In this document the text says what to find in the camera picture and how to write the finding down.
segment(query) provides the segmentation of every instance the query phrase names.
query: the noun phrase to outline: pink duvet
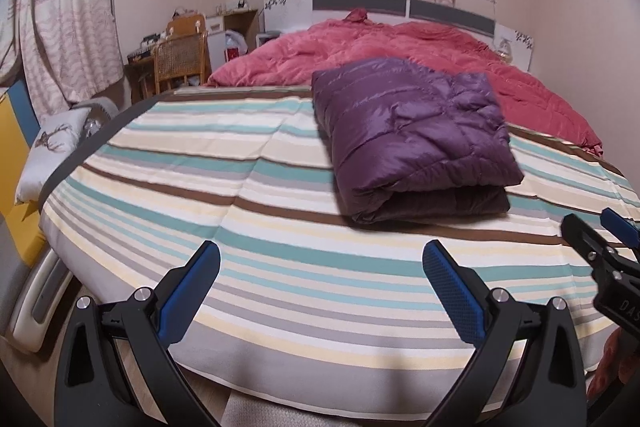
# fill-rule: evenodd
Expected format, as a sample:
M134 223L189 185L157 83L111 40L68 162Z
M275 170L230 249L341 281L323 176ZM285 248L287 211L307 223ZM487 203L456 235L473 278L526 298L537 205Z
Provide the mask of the pink duvet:
M408 58L450 74L482 71L509 122L602 154L602 142L580 114L535 77L501 62L486 44L436 23L376 24L361 9L344 20L325 21L267 42L218 68L207 85L310 84L314 71L372 57Z

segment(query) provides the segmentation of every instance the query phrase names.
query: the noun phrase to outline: headboard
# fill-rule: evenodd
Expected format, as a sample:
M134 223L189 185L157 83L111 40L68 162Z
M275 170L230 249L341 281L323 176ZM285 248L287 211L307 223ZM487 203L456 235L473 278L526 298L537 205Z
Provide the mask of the headboard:
M365 8L373 22L400 24L409 20L439 22L460 28L495 49L495 39L507 39L512 64L529 69L532 39L499 25L493 19L451 6L421 0L265 0L264 29L291 33L328 19L344 19L355 8Z

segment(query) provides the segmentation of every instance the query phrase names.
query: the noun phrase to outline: purple folded blanket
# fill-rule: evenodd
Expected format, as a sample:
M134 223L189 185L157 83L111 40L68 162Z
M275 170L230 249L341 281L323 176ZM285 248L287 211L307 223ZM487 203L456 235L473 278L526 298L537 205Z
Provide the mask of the purple folded blanket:
M506 212L522 172L484 73L368 58L312 77L338 191L359 223Z

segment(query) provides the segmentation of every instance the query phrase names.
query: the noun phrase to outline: metal screw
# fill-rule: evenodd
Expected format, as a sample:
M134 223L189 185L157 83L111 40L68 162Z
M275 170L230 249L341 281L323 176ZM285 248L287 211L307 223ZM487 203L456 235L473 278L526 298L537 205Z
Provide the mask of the metal screw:
M491 292L491 295L493 295L494 299L498 302L507 302L509 300L509 292L502 288L496 288Z
M133 294L133 298L136 301L144 302L151 296L151 290L149 288L138 288Z
M556 310L564 310L566 308L566 301L561 297L554 297L551 304L553 304Z
M79 298L78 302L76 302L76 306L81 310L88 308L89 304L91 304L91 297L87 297L86 295L84 297Z

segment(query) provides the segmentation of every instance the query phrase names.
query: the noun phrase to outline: deer print pillow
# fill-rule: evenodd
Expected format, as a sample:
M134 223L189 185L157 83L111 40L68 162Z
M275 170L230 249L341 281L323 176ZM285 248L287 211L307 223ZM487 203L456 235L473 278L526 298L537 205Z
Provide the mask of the deer print pillow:
M22 169L15 189L16 203L38 201L44 182L78 146L89 111L91 108L82 107L47 118Z

